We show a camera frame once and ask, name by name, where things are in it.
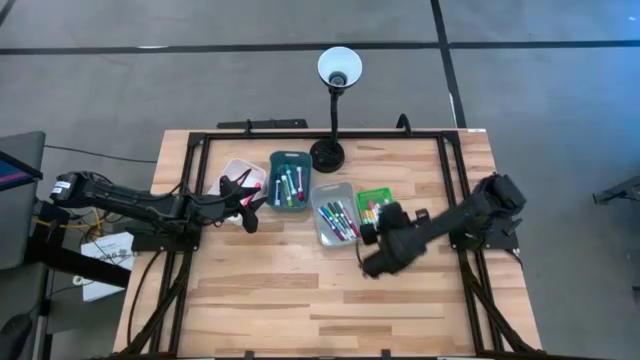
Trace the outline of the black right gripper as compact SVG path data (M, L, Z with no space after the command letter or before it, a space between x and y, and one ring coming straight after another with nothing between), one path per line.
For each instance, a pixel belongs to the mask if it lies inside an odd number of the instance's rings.
M359 266L365 276L378 278L382 274L397 274L416 257L426 253L426 244L416 240L418 226L431 222L429 212L416 211L411 220L398 202L384 205L376 225L363 224L360 234L364 245L377 245L378 250L366 258L359 256Z

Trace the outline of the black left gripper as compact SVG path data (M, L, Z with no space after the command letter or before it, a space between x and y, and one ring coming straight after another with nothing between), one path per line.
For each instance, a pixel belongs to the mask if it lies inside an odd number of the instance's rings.
M219 227L227 218L242 217L242 227L247 233L255 233L258 229L256 211L265 201L254 201L265 197L255 195L259 188L243 187L247 174L231 180L224 175L219 180L219 195L207 195L199 201L199 225L215 225ZM244 206L241 201L252 201Z

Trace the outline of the teal plastic bin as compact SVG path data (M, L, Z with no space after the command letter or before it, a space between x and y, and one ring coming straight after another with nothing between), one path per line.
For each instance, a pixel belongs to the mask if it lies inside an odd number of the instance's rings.
M286 175L285 172L285 163L288 163L291 167L293 180L296 185L296 189L298 188L298 177L296 167L301 166L303 168L303 184L304 184L304 196L305 199L303 202L300 202L296 196L292 196L293 207L288 207L283 191L283 185L281 182L280 189L280 200L281 205L279 207L274 206L274 180L275 175L278 173L280 175ZM270 173L268 177L268 200L267 203L278 211L284 212L301 212L305 209L306 205L309 202L310 196L310 185L311 185L311 175L312 175L312 161L311 156L305 152L296 152L296 151L276 151L270 155Z

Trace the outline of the thin magenta marker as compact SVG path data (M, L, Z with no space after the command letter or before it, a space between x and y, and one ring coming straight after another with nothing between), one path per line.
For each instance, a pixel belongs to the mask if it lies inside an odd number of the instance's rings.
M343 203L341 201L338 201L338 205L340 206L342 214L344 215L347 223L349 224L350 228L354 232L355 236L356 237L360 237L359 230L356 227L356 224L353 222L349 212L347 211L347 208L343 205Z

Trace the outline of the thin blue marker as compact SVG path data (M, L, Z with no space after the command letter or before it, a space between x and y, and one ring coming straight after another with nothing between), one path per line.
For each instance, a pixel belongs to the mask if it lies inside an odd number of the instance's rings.
M323 212L325 217L328 219L328 221L332 224L332 226L335 228L338 236L341 238L341 241L348 240L347 235L341 230L340 225L338 224L337 220L333 218L329 210L325 207L321 207L321 211Z

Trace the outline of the grey plastic bin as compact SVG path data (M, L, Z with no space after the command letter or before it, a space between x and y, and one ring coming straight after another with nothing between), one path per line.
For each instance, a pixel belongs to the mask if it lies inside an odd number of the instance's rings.
M346 241L339 241L336 235L330 229L329 225L322 219L322 217L318 213L318 209L321 207L325 207L329 210L327 206L329 202L333 203L341 201L347 208L347 211L349 212L353 222L356 224L356 227L359 230L361 221L358 218L357 206L354 200L353 186L350 183L342 182L316 187L311 191L310 200L316 224L318 240L323 246L335 248L340 246L352 245L356 242L359 237L351 237L351 239L348 239Z

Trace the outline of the white plastic bin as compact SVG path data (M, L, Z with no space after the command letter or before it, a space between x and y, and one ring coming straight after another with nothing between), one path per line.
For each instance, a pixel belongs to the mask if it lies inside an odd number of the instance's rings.
M240 158L234 158L223 169L221 176L226 175L233 180L239 178L247 170L249 170L249 173L243 182L243 187L259 187L260 191L255 195L265 195L264 198L266 198L268 196L267 173L264 169L253 163ZM244 206L250 202L251 201L241 201Z

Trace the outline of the green plastic basket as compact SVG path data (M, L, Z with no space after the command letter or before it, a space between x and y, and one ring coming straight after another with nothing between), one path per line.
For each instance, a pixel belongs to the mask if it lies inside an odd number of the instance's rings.
M372 212L369 208L370 200L372 200L376 205L375 213ZM392 193L388 187L358 192L356 194L356 205L358 208L358 214L360 215L361 222L363 223L361 218L361 210L369 210L372 217L375 220L375 223L371 224L369 222L368 224L377 225L379 222L379 215L381 213L382 208L393 201L394 199L392 197Z

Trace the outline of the black power strip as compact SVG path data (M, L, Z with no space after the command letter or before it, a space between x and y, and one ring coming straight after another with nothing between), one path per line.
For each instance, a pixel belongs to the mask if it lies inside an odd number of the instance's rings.
M217 129L307 129L305 119L269 119L219 122Z

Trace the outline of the black gooseneck desk lamp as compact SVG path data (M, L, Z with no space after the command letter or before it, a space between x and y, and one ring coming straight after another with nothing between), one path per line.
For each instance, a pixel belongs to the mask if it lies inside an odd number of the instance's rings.
M315 142L310 148L313 168L322 173L332 173L342 167L344 149L338 142L338 100L355 85L363 72L360 56L344 46L331 47L318 58L317 73L330 94L330 135Z

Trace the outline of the white printed paper box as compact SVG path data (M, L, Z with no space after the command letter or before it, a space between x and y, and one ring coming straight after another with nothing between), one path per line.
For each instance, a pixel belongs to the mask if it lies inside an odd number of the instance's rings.
M131 270L134 264L134 255L131 250L132 242L132 234L121 232L106 235L92 242L82 244L80 251L84 256L96 258L102 262ZM78 276L74 278L74 284L82 286L84 302L94 302L125 290L124 287L99 283Z

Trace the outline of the black stand leg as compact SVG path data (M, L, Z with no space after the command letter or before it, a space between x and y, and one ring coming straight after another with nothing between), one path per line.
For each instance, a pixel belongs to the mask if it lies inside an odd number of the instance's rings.
M25 259L63 273L126 288L131 271L118 265L82 255L63 246L66 232L83 230L69 223L72 215L48 202L36 206L33 231L27 240Z

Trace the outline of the black floor stand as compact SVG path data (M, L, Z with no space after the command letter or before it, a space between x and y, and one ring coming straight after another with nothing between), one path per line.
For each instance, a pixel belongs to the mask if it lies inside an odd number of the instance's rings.
M606 190L592 194L595 204L606 205L615 199L640 202L640 176L634 176Z

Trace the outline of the black rounded object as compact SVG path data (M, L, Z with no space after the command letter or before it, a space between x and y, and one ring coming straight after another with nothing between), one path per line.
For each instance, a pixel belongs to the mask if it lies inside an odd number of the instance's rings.
M0 360L17 360L32 330L28 313L11 317L0 329Z

